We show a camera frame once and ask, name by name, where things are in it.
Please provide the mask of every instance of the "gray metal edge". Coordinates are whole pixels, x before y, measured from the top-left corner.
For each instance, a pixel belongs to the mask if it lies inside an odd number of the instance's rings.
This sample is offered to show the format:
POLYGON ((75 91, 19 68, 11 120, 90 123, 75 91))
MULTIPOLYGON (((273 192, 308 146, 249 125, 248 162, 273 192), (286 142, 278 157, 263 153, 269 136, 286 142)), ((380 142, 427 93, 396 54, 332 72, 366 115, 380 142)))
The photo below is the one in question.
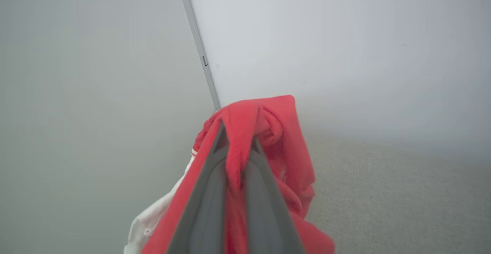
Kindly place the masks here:
POLYGON ((186 9, 186 14, 188 15, 189 25, 191 26, 191 32, 193 33, 194 42, 196 42, 196 48, 198 49, 199 60, 201 61, 203 71, 205 72, 206 81, 208 83, 208 88, 210 88, 210 93, 212 95, 212 100, 215 110, 219 110, 221 107, 218 100, 218 95, 216 95, 216 89, 213 83, 212 73, 210 72, 209 66, 205 65, 203 61, 203 57, 206 58, 207 62, 208 62, 208 58, 205 55, 205 49, 203 48, 203 42, 201 41, 201 36, 198 30, 198 24, 196 23, 193 7, 191 6, 191 0, 183 0, 183 4, 184 4, 184 9, 186 9))

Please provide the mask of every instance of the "red fabric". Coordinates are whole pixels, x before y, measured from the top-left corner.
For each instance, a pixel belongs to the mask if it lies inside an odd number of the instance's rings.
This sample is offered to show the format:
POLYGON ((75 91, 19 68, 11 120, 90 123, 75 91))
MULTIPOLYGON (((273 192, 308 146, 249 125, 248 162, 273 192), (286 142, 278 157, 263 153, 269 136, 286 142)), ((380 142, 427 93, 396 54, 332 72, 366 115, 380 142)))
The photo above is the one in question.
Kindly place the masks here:
POLYGON ((241 173, 246 168, 254 135, 258 135, 306 252, 334 253, 333 240, 304 220, 314 197, 314 170, 298 124, 295 99, 282 96, 233 103, 205 122, 194 143, 193 149, 198 154, 142 254, 165 253, 221 121, 226 126, 229 140, 226 161, 226 253, 247 253, 247 214, 241 173))

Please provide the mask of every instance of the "white fabric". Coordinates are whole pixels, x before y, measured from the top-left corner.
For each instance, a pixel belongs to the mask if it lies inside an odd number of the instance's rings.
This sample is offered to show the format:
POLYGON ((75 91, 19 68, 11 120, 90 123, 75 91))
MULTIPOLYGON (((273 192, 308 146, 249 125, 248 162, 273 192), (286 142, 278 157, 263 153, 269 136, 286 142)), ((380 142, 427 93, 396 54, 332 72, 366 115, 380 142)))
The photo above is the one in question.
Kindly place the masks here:
POLYGON ((130 235, 128 236, 128 244, 124 247, 124 254, 141 254, 143 247, 153 234, 158 221, 167 212, 170 202, 172 202, 177 188, 179 188, 189 167, 191 167, 196 154, 197 152, 195 150, 191 150, 191 160, 184 171, 184 175, 177 181, 170 192, 150 205, 149 208, 146 208, 145 211, 133 220, 130 227, 130 235))

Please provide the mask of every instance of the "gray wall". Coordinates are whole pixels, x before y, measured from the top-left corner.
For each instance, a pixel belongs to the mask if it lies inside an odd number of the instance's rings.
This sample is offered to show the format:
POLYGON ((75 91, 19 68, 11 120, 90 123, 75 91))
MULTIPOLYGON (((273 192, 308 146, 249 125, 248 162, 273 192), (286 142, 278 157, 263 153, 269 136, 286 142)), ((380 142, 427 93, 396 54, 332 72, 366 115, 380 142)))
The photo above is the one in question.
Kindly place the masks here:
POLYGON ((491 161, 491 0, 191 0, 222 105, 292 94, 304 132, 491 161))
POLYGON ((182 0, 0 0, 0 253, 122 253, 213 111, 182 0))

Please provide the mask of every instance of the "gray carpet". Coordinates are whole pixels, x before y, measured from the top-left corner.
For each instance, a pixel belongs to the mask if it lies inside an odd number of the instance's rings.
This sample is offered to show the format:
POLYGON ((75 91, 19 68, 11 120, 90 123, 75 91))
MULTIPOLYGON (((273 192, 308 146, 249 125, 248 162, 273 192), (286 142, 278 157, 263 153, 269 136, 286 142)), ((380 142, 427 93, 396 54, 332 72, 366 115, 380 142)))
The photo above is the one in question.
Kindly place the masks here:
POLYGON ((305 139, 317 177, 307 219, 337 254, 491 253, 491 163, 305 139))

